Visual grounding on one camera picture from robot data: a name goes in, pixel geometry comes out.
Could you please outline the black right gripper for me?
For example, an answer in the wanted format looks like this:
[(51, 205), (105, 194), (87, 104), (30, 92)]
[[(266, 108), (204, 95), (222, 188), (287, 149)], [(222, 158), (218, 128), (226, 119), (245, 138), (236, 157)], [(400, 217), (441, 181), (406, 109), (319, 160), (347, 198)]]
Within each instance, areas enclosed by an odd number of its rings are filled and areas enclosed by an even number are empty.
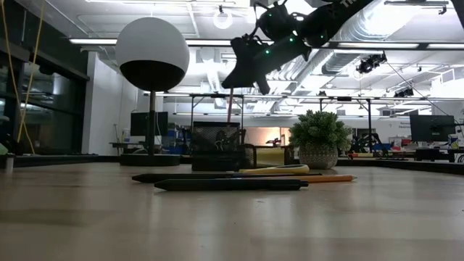
[(256, 39), (235, 38), (233, 51), (236, 55), (236, 66), (221, 83), (224, 89), (252, 88), (253, 81), (246, 75), (257, 74), (256, 84), (262, 95), (270, 93), (270, 86), (265, 74), (292, 61), (298, 56), (308, 59), (312, 48), (299, 36), (290, 34), (272, 44), (260, 43)]

